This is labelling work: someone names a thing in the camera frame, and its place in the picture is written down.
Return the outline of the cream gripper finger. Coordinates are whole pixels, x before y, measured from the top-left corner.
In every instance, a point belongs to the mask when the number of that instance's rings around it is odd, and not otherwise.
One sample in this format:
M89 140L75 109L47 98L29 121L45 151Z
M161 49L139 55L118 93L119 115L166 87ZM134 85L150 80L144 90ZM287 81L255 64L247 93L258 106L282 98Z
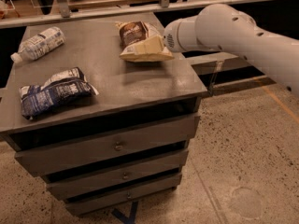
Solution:
M160 35L151 36L134 43L135 55L158 54L164 52L164 42Z

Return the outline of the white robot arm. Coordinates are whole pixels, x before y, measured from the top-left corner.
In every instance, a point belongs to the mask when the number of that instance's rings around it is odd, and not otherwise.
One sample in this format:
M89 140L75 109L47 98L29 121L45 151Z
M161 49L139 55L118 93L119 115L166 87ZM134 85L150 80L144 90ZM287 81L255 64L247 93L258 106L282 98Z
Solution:
M299 95L299 41L258 27L251 16L228 5L209 5L196 16L172 21L153 39L159 51L234 54Z

